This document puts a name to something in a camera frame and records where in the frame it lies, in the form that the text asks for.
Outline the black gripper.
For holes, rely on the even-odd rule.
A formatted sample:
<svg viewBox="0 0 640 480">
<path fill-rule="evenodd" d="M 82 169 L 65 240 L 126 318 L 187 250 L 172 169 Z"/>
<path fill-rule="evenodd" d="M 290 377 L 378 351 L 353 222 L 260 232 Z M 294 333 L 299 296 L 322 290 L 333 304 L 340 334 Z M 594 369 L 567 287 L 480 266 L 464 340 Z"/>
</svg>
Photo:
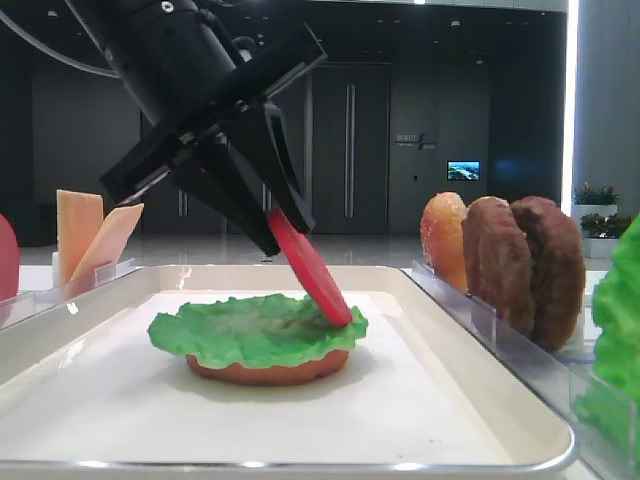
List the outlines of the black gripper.
<svg viewBox="0 0 640 480">
<path fill-rule="evenodd" d="M 71 1 L 68 4 L 153 127 L 101 178 L 127 204 L 167 176 L 192 145 L 243 107 L 279 93 L 326 58 L 307 25 L 261 48 L 250 60 L 211 11 L 194 1 Z M 298 232 L 314 227 L 288 147 L 284 116 L 254 105 L 224 126 Z M 170 175 L 171 183 L 225 217 L 266 256 L 279 245 L 266 214 L 229 148 L 202 142 Z"/>
</svg>

